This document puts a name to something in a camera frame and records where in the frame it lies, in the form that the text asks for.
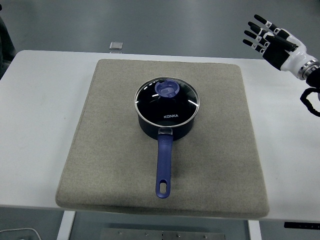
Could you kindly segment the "white-black robot hand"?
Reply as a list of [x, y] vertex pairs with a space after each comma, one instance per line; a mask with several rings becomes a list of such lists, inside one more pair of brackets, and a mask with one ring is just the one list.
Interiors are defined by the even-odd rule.
[[307, 53], [306, 46], [284, 28], [264, 19], [260, 15], [254, 18], [263, 27], [249, 21], [250, 30], [244, 34], [252, 40], [242, 42], [251, 47], [274, 68], [279, 71], [291, 72], [296, 78], [306, 80], [315, 70], [320, 68], [320, 62]]

